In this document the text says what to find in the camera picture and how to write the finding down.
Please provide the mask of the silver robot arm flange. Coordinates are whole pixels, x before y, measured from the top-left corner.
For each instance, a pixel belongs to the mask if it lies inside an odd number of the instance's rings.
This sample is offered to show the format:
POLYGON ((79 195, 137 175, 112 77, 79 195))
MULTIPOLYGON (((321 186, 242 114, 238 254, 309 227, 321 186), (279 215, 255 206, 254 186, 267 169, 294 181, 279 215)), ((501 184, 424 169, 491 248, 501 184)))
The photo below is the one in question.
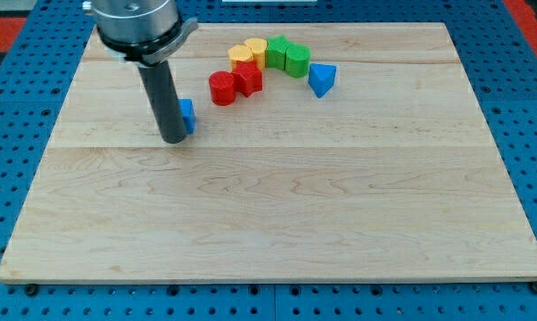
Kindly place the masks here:
POLYGON ((184 19, 175 0, 85 0, 106 50, 121 62, 151 68, 165 62, 198 29, 184 19))

